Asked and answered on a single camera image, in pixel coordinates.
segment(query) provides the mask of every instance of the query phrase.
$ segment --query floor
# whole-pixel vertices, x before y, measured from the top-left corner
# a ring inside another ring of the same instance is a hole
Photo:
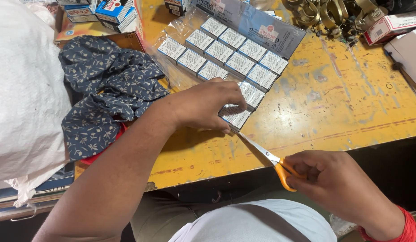
[[[348,153],[390,200],[409,211],[416,210],[416,138],[351,150]],[[275,176],[272,168],[263,168],[165,190],[181,201],[223,201],[242,196]],[[0,241],[31,241],[46,216],[47,213],[29,220],[0,222]],[[124,229],[121,241],[134,242],[130,225]]]

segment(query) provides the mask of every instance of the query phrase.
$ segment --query table surface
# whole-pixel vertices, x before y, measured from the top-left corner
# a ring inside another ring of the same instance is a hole
[[[296,22],[280,0],[277,16]],[[163,0],[144,0],[145,34],[153,39],[176,16]],[[381,46],[350,48],[310,31],[242,133],[278,157],[306,149],[349,150],[416,136],[416,90]],[[168,140],[146,190],[271,165],[238,135],[184,128]],[[80,165],[77,175],[86,167]]]

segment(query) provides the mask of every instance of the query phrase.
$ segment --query navy floral cloth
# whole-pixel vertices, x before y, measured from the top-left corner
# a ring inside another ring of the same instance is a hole
[[[71,161],[103,151],[115,141],[120,122],[140,117],[169,94],[158,83],[164,74],[149,55],[121,49],[107,38],[76,37],[59,58],[65,81],[84,96],[61,123]]]

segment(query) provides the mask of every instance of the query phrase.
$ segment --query left hand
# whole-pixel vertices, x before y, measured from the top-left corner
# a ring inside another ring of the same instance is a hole
[[[178,93],[171,94],[155,102],[152,106],[161,108],[169,114],[175,128],[222,130],[230,132],[226,121],[218,116],[225,104],[238,104],[242,110],[247,108],[241,89],[236,82],[213,78],[207,82],[192,86]]]

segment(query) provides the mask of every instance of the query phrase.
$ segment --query orange scissors handle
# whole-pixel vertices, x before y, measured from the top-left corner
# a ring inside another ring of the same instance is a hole
[[[283,166],[284,167],[286,167],[290,172],[291,172],[291,174],[290,173],[288,173],[284,168],[283,168]],[[304,174],[304,175],[300,175],[299,173],[297,173],[294,169],[293,169],[293,167],[291,167],[290,165],[288,165],[285,161],[284,161],[284,159],[283,158],[280,158],[280,162],[278,162],[278,164],[276,164],[275,166],[274,166],[274,168],[275,168],[275,171],[277,172],[277,174],[278,174],[278,177],[280,178],[280,181],[281,181],[281,184],[283,185],[283,187],[284,188],[286,188],[286,190],[288,190],[288,191],[291,191],[291,192],[296,192],[297,190],[296,189],[293,189],[293,188],[291,188],[291,187],[289,187],[289,185],[286,183],[286,179],[287,179],[287,177],[289,177],[289,176],[296,176],[296,177],[298,177],[298,178],[302,178],[302,179],[306,179],[307,178],[307,175],[306,174]]]

